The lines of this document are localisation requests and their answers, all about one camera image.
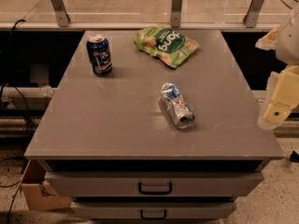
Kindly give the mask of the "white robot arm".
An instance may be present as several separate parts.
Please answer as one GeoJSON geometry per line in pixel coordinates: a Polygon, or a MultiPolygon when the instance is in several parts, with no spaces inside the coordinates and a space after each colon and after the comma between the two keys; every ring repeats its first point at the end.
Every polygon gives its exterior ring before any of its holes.
{"type": "Polygon", "coordinates": [[[255,47],[274,50],[276,58],[287,64],[280,73],[270,74],[257,121],[262,129],[273,130],[299,105],[299,5],[279,27],[260,38],[255,47]]]}

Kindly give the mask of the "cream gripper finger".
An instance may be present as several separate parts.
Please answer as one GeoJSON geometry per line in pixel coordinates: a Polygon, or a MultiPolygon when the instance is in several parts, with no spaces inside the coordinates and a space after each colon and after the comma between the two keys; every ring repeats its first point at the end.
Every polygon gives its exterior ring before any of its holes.
{"type": "Polygon", "coordinates": [[[270,74],[257,123],[264,130],[274,130],[297,106],[299,106],[299,66],[289,64],[280,73],[270,74]]]}
{"type": "Polygon", "coordinates": [[[262,38],[259,38],[255,44],[257,49],[275,50],[277,46],[278,28],[273,28],[262,38]]]}

